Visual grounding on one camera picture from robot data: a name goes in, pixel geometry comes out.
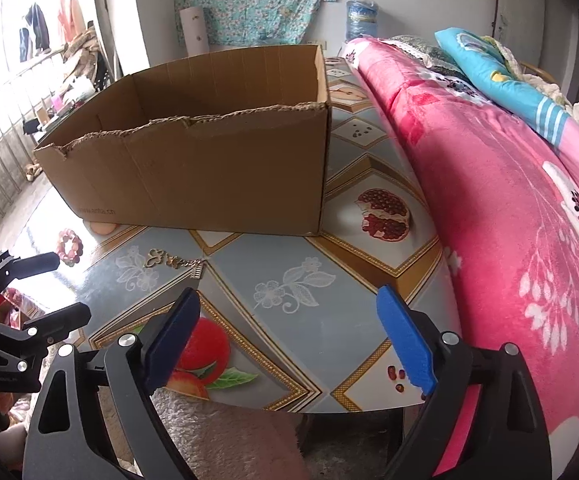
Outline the white fluffy garment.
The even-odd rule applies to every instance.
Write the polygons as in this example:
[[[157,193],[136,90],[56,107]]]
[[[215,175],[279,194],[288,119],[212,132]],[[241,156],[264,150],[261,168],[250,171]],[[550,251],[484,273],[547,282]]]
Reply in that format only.
[[[158,389],[152,404],[199,479],[306,479],[300,417],[183,396]]]

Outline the dark grey cabinet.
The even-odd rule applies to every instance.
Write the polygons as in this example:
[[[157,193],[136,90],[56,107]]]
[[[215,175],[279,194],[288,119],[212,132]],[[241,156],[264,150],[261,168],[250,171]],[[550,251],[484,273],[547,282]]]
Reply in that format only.
[[[30,136],[35,144],[38,144],[65,122],[78,108],[80,105],[76,104],[65,106],[53,117],[48,118],[46,122],[42,122],[39,115],[30,119],[24,118],[22,120],[22,132],[26,136]]]

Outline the pink floral blanket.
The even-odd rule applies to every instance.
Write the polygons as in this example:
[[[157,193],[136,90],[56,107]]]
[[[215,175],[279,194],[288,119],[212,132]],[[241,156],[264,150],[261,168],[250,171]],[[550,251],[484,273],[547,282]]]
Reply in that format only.
[[[344,55],[422,185],[464,338],[521,348],[553,477],[566,477],[579,448],[579,169],[466,77],[374,38]]]

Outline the brown cardboard box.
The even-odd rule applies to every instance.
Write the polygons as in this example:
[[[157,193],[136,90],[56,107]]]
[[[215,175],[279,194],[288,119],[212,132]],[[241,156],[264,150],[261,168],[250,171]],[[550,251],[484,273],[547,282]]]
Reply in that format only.
[[[252,47],[124,76],[34,154],[86,221],[306,236],[330,132],[322,50]]]

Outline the rolled pink paper tube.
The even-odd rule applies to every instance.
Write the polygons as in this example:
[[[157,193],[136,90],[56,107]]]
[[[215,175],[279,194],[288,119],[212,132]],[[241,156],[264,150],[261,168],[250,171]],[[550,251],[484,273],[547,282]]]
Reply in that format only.
[[[188,56],[210,52],[204,9],[191,6],[178,11],[180,15],[185,49]]]

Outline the blue patterned pillow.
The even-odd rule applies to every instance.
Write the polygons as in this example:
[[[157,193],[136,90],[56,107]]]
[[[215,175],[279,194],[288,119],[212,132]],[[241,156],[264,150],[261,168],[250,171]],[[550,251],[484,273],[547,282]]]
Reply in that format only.
[[[481,93],[521,118],[555,148],[559,146],[570,114],[549,96],[514,76],[494,44],[457,27],[438,30],[435,38]]]

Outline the blue water bottle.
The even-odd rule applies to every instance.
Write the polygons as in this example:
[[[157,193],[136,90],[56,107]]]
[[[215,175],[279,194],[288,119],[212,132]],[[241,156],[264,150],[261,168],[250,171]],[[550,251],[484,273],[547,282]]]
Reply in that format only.
[[[378,5],[372,0],[348,0],[346,40],[378,36]]]

